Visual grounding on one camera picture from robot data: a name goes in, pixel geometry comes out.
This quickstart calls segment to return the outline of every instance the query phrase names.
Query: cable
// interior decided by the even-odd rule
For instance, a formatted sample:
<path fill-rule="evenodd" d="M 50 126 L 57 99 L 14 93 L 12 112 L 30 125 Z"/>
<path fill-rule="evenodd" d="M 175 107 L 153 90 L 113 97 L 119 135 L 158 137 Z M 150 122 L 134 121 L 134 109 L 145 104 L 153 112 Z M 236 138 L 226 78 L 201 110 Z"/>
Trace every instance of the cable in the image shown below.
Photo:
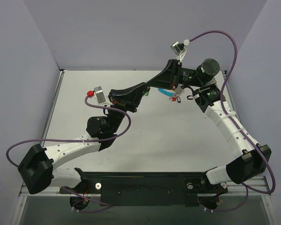
<path fill-rule="evenodd" d="M 19 165 L 16 164 L 14 161 L 12 161 L 11 158 L 9 157 L 9 152 L 10 152 L 10 150 L 12 150 L 14 147 L 16 147 L 16 146 L 18 146 L 18 145 L 21 145 L 21 144 L 24 144 L 24 143 L 29 143 L 29 142 L 45 142 L 45 141 L 46 141 L 46 142 L 68 142 L 68 143 L 106 142 L 106 141 L 114 140 L 114 139 L 116 139 L 116 138 L 118 138 L 118 137 L 121 137 L 123 134 L 125 134 L 125 133 L 128 131 L 128 129 L 129 129 L 130 126 L 131 126 L 131 118 L 130 118 L 130 116 L 129 116 L 126 112 L 124 112 L 124 111 L 122 111 L 122 110 L 120 110 L 120 109 L 116 109 L 116 108 L 111 108 L 111 107 L 106 107 L 106 106 L 99 106 L 99 105 L 92 105 L 92 104 L 88 103 L 88 98 L 89 98 L 89 96 L 86 96 L 85 99 L 84 99 L 84 102 L 85 102 L 86 105 L 88 105 L 88 106 L 90 106 L 90 107 L 97 108 L 97 109 L 112 110 L 112 111 L 116 111 L 116 112 L 119 112 L 119 113 L 124 114 L 124 115 L 128 118 L 128 125 L 127 125 L 126 129 L 125 129 L 122 133 L 120 133 L 120 134 L 118 134 L 118 135 L 116 135 L 116 136 L 114 136 L 114 137 L 104 138 L 104 139 L 98 139 L 98 140 L 71 140 L 71 139 L 36 138 L 36 139 L 30 139 L 30 140 L 26 140 L 26 141 L 21 141 L 21 142 L 18 142 L 18 143 L 16 143 L 16 144 L 13 144 L 12 146 L 10 146 L 10 147 L 8 148 L 8 150 L 6 151 L 6 158 L 7 158 L 7 160 L 8 160 L 12 165 L 18 167 Z"/>
<path fill-rule="evenodd" d="M 78 193 L 76 193 L 76 192 L 70 190 L 70 189 L 67 189 L 67 188 L 64 187 L 64 186 L 62 186 L 61 189 L 65 190 L 65 191 L 67 191 L 67 192 L 69 192 L 69 193 L 71 193 L 71 194 L 73 194 L 73 195 L 76 195 L 77 197 L 80 197 L 80 198 L 82 198 L 82 199 L 84 199 L 84 200 L 88 200 L 88 201 L 90 201 L 90 202 L 93 202 L 93 203 L 97 203 L 97 204 L 106 206 L 105 208 L 99 209 L 99 210 L 89 210 L 89 211 L 86 211 L 86 210 L 83 210 L 83 211 L 82 211 L 82 210 L 76 210 L 77 212 L 81 212 L 81 213 L 95 213 L 95 212 L 102 212 L 102 211 L 107 210 L 107 209 L 110 209 L 110 208 L 112 207 L 112 205 L 110 205 L 110 204 L 103 203 L 103 202 L 100 202 L 100 201 L 97 201 L 97 200 L 94 200 L 94 199 L 91 199 L 91 198 L 87 198 L 87 197 L 85 197 L 85 196 L 82 196 L 82 195 L 80 195 L 80 194 L 78 194 Z M 82 201 L 83 201 L 83 200 L 78 201 L 78 202 L 75 202 L 75 203 L 72 205 L 72 207 L 74 207 L 76 204 L 78 204 L 78 203 L 80 203 L 80 202 L 82 202 Z"/>
<path fill-rule="evenodd" d="M 181 88 L 182 88 L 182 89 L 189 88 L 189 89 L 192 91 L 192 93 L 195 92 L 194 89 L 193 89 L 191 86 L 189 86 L 189 85 L 187 85 L 187 86 L 181 86 Z"/>
<path fill-rule="evenodd" d="M 226 209 L 226 210 L 210 210 L 210 209 L 206 208 L 206 207 L 202 204 L 201 200 L 200 200 L 200 204 L 201 204 L 207 211 L 210 211 L 210 212 L 230 212 L 230 211 L 234 211 L 234 210 L 237 210 L 237 209 L 239 209 L 240 207 L 242 207 L 242 206 L 247 202 L 248 197 L 249 197 L 249 189 L 248 189 L 248 187 L 246 187 L 246 186 L 245 186 L 245 189 L 246 189 L 246 195 L 245 195 L 244 201 L 243 201 L 241 204 L 239 204 L 238 206 L 236 206 L 236 207 L 234 207 L 234 208 L 232 208 L 232 209 Z"/>
<path fill-rule="evenodd" d="M 194 40 L 200 38 L 201 36 L 206 35 L 206 34 L 210 34 L 210 33 L 220 33 L 220 34 L 223 34 L 223 35 L 227 36 L 227 37 L 231 40 L 231 42 L 232 42 L 232 44 L 233 44 L 233 47 L 234 47 L 234 59 L 233 59 L 231 68 L 230 68 L 230 70 L 229 70 L 228 73 L 227 73 L 227 77 L 226 77 L 226 79 L 224 80 L 224 83 L 223 83 L 223 85 L 222 85 L 221 92 L 220 92 L 221 106 L 222 106 L 223 111 L 224 111 L 225 114 L 227 115 L 228 112 L 227 112 L 227 110 L 225 109 L 225 106 L 224 106 L 224 88 L 225 88 L 225 86 L 226 86 L 226 83 L 227 83 L 227 81 L 228 81 L 228 79 L 229 79 L 229 77 L 230 77 L 230 75 L 231 75 L 231 72 L 232 72 L 232 70 L 233 70 L 233 68 L 234 68 L 234 66 L 235 66 L 235 63 L 236 63 L 236 59 L 237 59 L 237 45 L 236 45 L 236 42 L 235 42 L 235 40 L 233 39 L 233 37 L 232 37 L 230 34 L 228 34 L 227 32 L 222 31 L 222 30 L 210 30 L 210 31 L 201 33 L 201 34 L 199 34 L 198 36 L 195 36 L 194 38 L 190 39 L 189 41 L 192 42 L 192 41 L 194 41 Z M 237 127 L 237 129 L 240 130 L 241 128 L 240 128 L 240 126 L 238 125 L 238 123 L 237 123 L 231 116 L 229 116 L 229 118 L 230 118 L 230 120 L 233 122 L 233 124 Z M 272 179 L 272 183 L 273 183 L 272 188 L 271 188 L 270 191 L 261 191 L 261 190 L 257 190 L 257 189 L 255 189 L 255 188 L 253 188 L 253 187 L 250 187 L 250 186 L 246 185 L 245 183 L 242 183 L 242 185 L 244 185 L 244 186 L 245 186 L 246 188 L 248 188 L 248 189 L 251 189 L 251 190 L 253 190 L 253 191 L 256 191 L 256 192 L 259 192 L 259 193 L 262 193 L 262 194 L 271 194 L 271 193 L 274 192 L 274 190 L 276 189 L 276 179 L 275 179 L 275 176 L 274 176 L 274 173 L 273 173 L 273 171 L 272 171 L 271 166 L 269 165 L 269 163 L 268 163 L 267 159 L 265 158 L 265 156 L 262 154 L 261 150 L 254 144 L 254 142 L 248 137 L 248 135 L 247 135 L 244 131 L 242 131 L 242 130 L 240 130 L 240 133 L 241 133 L 241 134 L 248 140 L 248 142 L 255 148 L 255 150 L 258 152 L 258 154 L 260 155 L 260 157 L 261 157 L 262 160 L 264 161 L 264 163 L 265 163 L 265 165 L 266 165 L 266 167 L 267 167 L 267 169 L 268 169 L 268 171 L 269 171 L 269 173 L 270 173 L 270 175 L 271 175 L 271 179 Z"/>
<path fill-rule="evenodd" d="M 83 193 L 83 196 L 84 196 L 85 194 L 87 194 L 87 193 L 89 192 L 89 190 L 90 190 L 90 185 L 88 185 L 88 189 Z"/>

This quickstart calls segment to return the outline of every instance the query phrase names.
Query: white cable tie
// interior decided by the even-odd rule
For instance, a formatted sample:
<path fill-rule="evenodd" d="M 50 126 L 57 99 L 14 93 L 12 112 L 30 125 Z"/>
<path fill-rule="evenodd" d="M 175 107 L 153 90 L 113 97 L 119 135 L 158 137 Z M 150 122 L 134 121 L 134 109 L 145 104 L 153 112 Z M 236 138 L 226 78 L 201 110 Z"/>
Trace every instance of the white cable tie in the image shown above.
<path fill-rule="evenodd" d="M 230 112 L 230 113 L 224 115 L 224 116 L 222 117 L 222 119 L 225 119 L 225 118 L 227 118 L 227 117 L 229 117 L 229 116 L 235 116 L 235 115 L 236 115 L 236 112 L 235 112 L 235 111 L 232 111 L 232 112 Z"/>
<path fill-rule="evenodd" d="M 224 119 L 228 118 L 229 116 L 235 116 L 236 115 L 236 112 L 235 111 L 232 111 L 224 116 L 222 116 L 220 118 L 220 120 L 218 120 L 218 122 L 215 124 L 216 126 L 218 126 Z"/>
<path fill-rule="evenodd" d="M 241 130 L 245 130 L 245 128 L 244 128 L 244 127 L 242 127 L 242 128 L 240 128 L 240 129 L 238 129 L 238 130 L 234 131 L 232 134 L 230 134 L 230 136 L 228 137 L 227 141 L 229 141 L 229 140 L 230 140 L 230 138 L 231 138 L 234 134 L 238 133 L 238 132 L 239 132 L 239 131 L 241 131 Z"/>

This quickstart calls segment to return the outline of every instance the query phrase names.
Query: black metal base plate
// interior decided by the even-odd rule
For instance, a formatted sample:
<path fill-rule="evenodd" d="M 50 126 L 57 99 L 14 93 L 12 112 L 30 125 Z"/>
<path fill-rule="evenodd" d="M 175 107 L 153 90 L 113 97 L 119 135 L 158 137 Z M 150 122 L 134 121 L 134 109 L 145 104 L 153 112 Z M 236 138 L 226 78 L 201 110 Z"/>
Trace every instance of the black metal base plate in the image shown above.
<path fill-rule="evenodd" d="M 101 201 L 112 206 L 199 205 L 197 194 L 227 193 L 221 185 L 202 185 L 200 172 L 84 172 L 89 194 L 101 194 Z M 101 189 L 95 185 L 101 183 Z M 83 193 L 82 181 L 73 190 Z"/>

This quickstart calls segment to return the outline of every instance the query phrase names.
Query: screw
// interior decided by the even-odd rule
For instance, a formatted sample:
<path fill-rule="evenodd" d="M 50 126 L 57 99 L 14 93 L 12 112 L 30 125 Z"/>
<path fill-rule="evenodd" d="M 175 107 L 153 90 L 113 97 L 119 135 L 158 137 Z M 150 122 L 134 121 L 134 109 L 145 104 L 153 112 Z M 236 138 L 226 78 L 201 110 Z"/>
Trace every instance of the screw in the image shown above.
<path fill-rule="evenodd" d="M 192 189 L 192 188 L 193 188 L 193 185 L 192 185 L 192 183 L 187 183 L 187 184 L 186 184 L 186 187 L 187 187 L 187 189 Z"/>
<path fill-rule="evenodd" d="M 223 189 L 227 188 L 227 184 L 226 183 L 221 183 L 221 186 L 223 187 Z"/>

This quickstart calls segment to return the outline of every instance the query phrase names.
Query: mounting bolt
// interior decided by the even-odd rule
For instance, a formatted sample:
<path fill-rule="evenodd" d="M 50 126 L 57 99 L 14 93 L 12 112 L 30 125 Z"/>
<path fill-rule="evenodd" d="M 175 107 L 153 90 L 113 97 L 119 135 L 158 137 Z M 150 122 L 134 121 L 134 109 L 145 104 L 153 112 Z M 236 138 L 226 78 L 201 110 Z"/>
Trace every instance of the mounting bolt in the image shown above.
<path fill-rule="evenodd" d="M 227 184 L 226 183 L 221 183 L 221 186 L 223 187 L 223 189 L 227 188 Z"/>
<path fill-rule="evenodd" d="M 97 190 L 100 190 L 101 187 L 102 187 L 102 185 L 101 185 L 100 183 L 96 183 L 95 188 L 96 188 Z"/>
<path fill-rule="evenodd" d="M 186 184 L 186 187 L 187 187 L 187 189 L 190 189 L 190 190 L 191 190 L 191 189 L 193 188 L 193 185 L 192 185 L 192 183 L 187 183 L 187 184 Z"/>

